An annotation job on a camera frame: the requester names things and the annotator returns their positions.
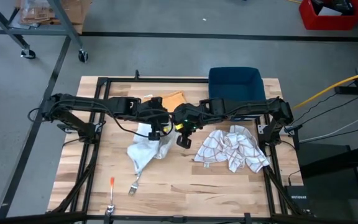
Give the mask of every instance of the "fork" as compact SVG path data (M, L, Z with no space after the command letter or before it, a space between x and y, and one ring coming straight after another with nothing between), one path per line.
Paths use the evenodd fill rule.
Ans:
M142 171L140 171L138 174L136 174L136 180L135 182L131 185L131 188L129 189L128 195L129 196L133 196L136 193L137 188L139 187L139 178L140 175L142 175Z

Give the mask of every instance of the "concrete floor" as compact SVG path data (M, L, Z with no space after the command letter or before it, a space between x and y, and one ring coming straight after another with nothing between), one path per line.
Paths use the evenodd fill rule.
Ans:
M0 1L5 16L9 17L12 5ZM85 31L358 37L358 26L348 32L305 30L297 3L285 0L95 1L87 15ZM27 112L41 100L64 37L25 39L37 59L18 57L20 48L9 37L0 35L0 201L30 126ZM358 44L352 43L124 37L82 40L89 53L88 63L78 61L78 47L71 44L54 93L75 94L83 75L133 76L139 69L143 76L206 77L212 67L246 66L258 68L262 77L279 78L284 98L296 105L330 84L353 76L358 67ZM306 118L353 97L336 96ZM294 116L299 117L311 105L294 111ZM300 139L330 133L357 119L358 100L305 125ZM357 128L358 123L348 130ZM10 216L45 211L64 137L55 124L41 126ZM320 142L355 148L358 133Z

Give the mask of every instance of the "white cloth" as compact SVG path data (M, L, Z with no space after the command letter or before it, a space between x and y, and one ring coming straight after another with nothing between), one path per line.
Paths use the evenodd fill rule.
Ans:
M139 123L137 133L148 135L152 131L151 125ZM168 136L161 137L159 141L149 141L147 138L135 134L134 143L127 149L128 156L134 162L135 173L138 174L154 158L163 159L177 138L175 127Z
M194 161L204 163L226 160L232 172L247 164L256 173L270 164L255 137L245 127L238 125L232 125L229 133L221 130L211 132L194 158Z

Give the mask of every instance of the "wheel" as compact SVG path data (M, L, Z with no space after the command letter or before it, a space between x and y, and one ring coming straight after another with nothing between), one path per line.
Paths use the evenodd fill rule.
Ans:
M84 50L79 50L78 60L80 60L80 62L86 63L88 61L88 53Z
M22 50L21 56L20 57L24 57L27 59L34 59L35 58L35 52L32 50L29 50L29 54L27 55L24 50Z

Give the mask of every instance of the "red container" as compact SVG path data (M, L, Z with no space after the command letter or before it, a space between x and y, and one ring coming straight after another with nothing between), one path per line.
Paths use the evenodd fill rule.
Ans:
M351 0L354 7L352 16L318 16L311 0L303 0L299 11L306 29L309 30L351 30L358 23L358 0Z

